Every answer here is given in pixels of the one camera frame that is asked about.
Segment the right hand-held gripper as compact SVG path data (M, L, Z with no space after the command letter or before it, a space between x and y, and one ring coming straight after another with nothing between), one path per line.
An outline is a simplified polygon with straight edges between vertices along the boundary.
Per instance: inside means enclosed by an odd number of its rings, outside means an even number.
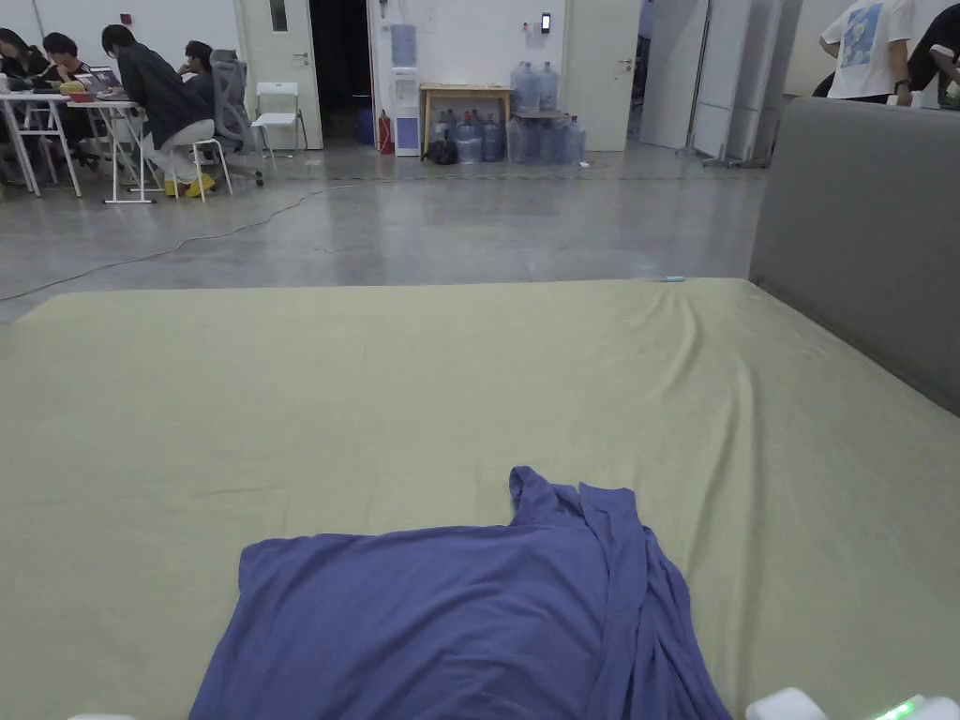
M751 704L746 719L831 719L814 700L802 690L788 687L778 690ZM943 696L915 695L902 699L880 712L864 715L862 719L958 719L959 704Z

